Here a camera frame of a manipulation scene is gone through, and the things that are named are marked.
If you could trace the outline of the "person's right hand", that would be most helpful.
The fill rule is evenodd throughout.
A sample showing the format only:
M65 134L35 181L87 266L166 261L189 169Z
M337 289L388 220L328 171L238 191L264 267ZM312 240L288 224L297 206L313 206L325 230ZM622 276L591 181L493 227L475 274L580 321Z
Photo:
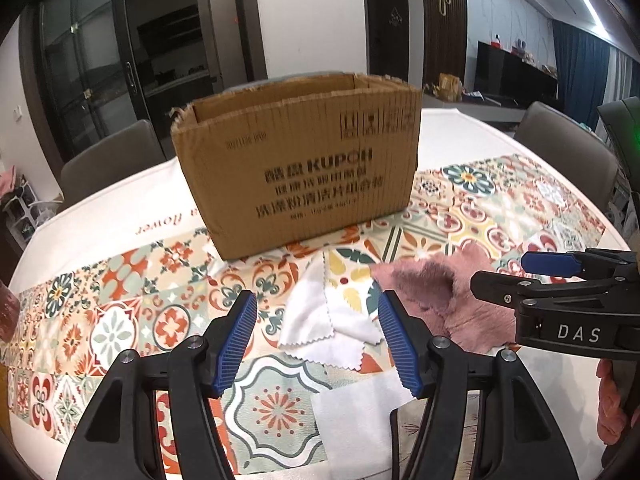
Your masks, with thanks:
M605 445L614 445L623 433L627 424L633 427L639 420L639 409L628 417L620 405L622 397L618 392L614 376L613 363L610 360L601 360L598 363L597 378L599 385L599 415L597 433Z

